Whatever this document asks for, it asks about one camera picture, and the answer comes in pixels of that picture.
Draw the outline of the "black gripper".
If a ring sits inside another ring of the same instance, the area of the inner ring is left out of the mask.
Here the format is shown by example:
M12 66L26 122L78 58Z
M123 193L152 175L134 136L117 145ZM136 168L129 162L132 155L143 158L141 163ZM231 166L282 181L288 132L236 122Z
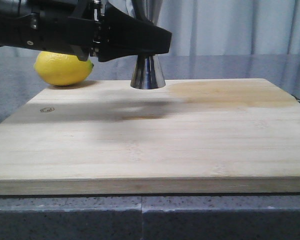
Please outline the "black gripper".
M102 30L100 0L22 0L18 33L22 46L32 50L77 56L97 56Z

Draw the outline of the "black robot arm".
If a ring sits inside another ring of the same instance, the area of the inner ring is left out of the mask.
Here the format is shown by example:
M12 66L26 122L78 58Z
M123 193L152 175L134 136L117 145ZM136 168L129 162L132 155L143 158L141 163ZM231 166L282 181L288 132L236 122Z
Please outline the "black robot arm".
M169 51L172 34L99 0L0 0L0 46L48 51L100 62Z

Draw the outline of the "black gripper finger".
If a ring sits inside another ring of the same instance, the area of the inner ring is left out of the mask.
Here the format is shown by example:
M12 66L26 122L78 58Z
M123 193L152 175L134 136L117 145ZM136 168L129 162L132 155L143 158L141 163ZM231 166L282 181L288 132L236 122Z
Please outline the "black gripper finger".
M132 1L135 16L130 16L107 2L101 25L98 61L108 62L135 55L166 54L172 33L146 17L142 1Z

